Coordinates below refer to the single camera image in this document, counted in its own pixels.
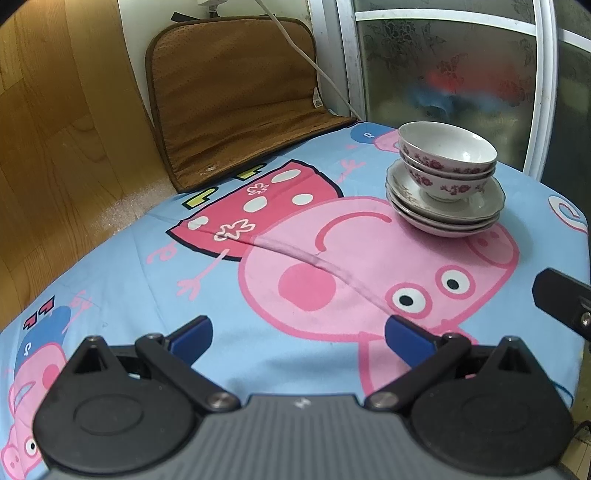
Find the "white tag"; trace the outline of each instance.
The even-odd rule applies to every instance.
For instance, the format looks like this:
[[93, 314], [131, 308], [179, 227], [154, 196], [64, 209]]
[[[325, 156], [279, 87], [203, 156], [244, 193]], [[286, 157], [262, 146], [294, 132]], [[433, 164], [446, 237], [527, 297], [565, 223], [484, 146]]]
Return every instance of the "white tag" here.
[[320, 93], [318, 92], [318, 87], [314, 88], [314, 95], [312, 97], [312, 103], [314, 104], [314, 108], [318, 108], [323, 106], [322, 98], [320, 98]]

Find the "black pupil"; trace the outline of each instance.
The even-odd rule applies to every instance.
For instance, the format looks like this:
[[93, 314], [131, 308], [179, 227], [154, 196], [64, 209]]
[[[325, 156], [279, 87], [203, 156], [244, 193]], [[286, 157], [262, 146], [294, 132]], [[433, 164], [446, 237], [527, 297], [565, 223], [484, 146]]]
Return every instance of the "black pupil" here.
[[404, 305], [405, 307], [410, 307], [413, 304], [413, 300], [411, 297], [409, 297], [408, 295], [402, 295], [399, 298], [399, 301], [402, 305]]

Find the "cartoon pig eye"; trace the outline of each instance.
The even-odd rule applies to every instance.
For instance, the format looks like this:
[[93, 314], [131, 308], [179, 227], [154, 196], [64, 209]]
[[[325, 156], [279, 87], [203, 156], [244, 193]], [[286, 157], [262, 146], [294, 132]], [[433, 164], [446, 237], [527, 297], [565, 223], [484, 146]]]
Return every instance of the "cartoon pig eye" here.
[[439, 290], [453, 299], [466, 299], [476, 290], [474, 277], [468, 270], [457, 265], [441, 267], [435, 278]]
[[37, 453], [37, 444], [33, 437], [29, 437], [25, 442], [25, 451], [29, 457], [34, 457]]
[[386, 294], [386, 301], [394, 310], [413, 319], [426, 317], [433, 305], [427, 291], [411, 283], [393, 286]]

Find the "brown fabric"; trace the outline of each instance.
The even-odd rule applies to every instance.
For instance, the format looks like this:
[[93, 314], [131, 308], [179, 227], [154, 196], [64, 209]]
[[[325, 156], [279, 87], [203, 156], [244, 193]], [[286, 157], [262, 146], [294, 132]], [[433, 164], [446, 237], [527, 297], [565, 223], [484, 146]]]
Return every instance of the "brown fabric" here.
[[[280, 20], [315, 58], [306, 26]], [[355, 121], [314, 108], [316, 71], [268, 17], [174, 25], [150, 44], [146, 69], [158, 146], [180, 192]]]

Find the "white polka dot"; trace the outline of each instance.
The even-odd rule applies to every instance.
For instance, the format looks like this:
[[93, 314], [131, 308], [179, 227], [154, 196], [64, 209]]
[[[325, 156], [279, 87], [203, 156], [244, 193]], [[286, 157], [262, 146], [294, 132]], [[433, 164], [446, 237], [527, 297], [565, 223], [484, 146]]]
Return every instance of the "white polka dot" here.
[[267, 199], [263, 196], [253, 198], [244, 204], [242, 209], [248, 213], [258, 212], [260, 209], [267, 206]]
[[293, 170], [282, 171], [271, 179], [271, 183], [281, 183], [296, 178], [301, 173], [301, 170], [294, 168]]
[[193, 220], [191, 220], [187, 224], [187, 227], [188, 227], [189, 230], [197, 230], [200, 226], [207, 225], [207, 222], [208, 221], [209, 221], [209, 218], [207, 218], [204, 215], [204, 216], [197, 217], [197, 218], [194, 218]]
[[291, 199], [294, 205], [308, 205], [314, 197], [309, 193], [300, 193]]

